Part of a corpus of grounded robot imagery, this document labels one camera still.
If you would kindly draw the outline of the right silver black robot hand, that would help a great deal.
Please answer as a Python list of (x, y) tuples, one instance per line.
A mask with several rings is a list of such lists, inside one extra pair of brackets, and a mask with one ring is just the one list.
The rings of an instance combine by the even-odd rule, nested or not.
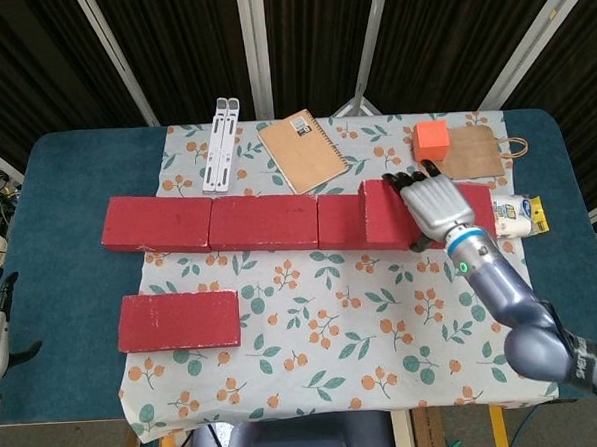
[(422, 252), (434, 242), (446, 243), (449, 235), (476, 226), (473, 208), (451, 179), (431, 160), (421, 160), (425, 172), (411, 175), (385, 173), (382, 179), (405, 203), (420, 235), (410, 250)]

